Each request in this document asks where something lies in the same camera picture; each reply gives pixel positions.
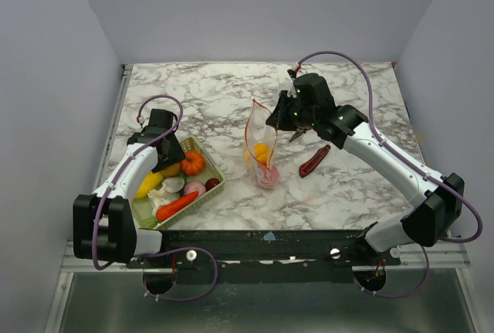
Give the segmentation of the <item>red bell pepper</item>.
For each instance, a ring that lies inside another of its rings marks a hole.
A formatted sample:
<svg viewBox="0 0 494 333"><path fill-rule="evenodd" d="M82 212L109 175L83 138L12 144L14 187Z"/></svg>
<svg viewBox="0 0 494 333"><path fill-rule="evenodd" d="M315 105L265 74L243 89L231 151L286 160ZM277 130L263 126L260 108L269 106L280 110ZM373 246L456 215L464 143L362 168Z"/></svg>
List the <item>red bell pepper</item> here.
<svg viewBox="0 0 494 333"><path fill-rule="evenodd" d="M255 179L262 188L273 189L279 181L279 170L275 165L271 168L261 165L255 174Z"/></svg>

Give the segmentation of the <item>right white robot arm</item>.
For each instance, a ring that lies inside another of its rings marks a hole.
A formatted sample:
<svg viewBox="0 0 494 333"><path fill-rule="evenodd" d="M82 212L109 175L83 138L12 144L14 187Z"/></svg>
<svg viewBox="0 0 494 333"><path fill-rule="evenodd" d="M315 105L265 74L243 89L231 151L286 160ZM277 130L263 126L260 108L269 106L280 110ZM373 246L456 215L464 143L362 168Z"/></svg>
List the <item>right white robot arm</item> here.
<svg viewBox="0 0 494 333"><path fill-rule="evenodd" d="M356 258L371 265L398 245L434 246L457 220L464 180L444 176L415 160L382 133L374 133L367 116L350 105L336 105L326 80L308 73L296 78L291 90L279 94L266 124L281 131L312 129L341 150L358 157L386 178L410 203L412 210L368 226L355 246Z"/></svg>

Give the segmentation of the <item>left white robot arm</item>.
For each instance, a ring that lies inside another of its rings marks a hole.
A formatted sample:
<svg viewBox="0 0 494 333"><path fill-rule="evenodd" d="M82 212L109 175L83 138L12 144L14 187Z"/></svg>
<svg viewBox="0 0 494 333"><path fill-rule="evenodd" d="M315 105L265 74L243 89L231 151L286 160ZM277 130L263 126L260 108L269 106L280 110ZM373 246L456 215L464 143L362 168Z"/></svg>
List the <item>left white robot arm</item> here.
<svg viewBox="0 0 494 333"><path fill-rule="evenodd" d="M73 247L80 259L98 270L144 255L154 267L165 266L171 248L158 230L141 229L131 204L150 172L178 163L184 152L175 137L181 115L153 109L146 127L127 140L127 150L109 178L90 195L73 203Z"/></svg>

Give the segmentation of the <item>yellow bell pepper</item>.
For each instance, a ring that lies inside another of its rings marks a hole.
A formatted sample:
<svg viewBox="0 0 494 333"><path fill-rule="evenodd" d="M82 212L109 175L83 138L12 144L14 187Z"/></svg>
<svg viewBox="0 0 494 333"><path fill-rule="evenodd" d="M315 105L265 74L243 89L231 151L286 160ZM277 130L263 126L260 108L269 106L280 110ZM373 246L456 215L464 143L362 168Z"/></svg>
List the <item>yellow bell pepper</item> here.
<svg viewBox="0 0 494 333"><path fill-rule="evenodd" d="M258 163L266 165L269 157L269 147L264 143L258 143L254 147L255 159Z"/></svg>

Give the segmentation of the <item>clear zip top bag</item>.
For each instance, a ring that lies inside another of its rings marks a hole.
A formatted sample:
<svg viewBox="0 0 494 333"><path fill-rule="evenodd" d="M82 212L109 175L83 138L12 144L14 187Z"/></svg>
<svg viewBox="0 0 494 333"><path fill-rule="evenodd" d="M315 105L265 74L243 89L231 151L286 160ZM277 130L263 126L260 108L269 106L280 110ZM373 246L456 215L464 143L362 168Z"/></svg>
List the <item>clear zip top bag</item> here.
<svg viewBox="0 0 494 333"><path fill-rule="evenodd" d="M275 166L278 132L266 125L270 115L267 107L253 100L244 129L245 166L254 183L263 189L274 189L279 181L279 170Z"/></svg>

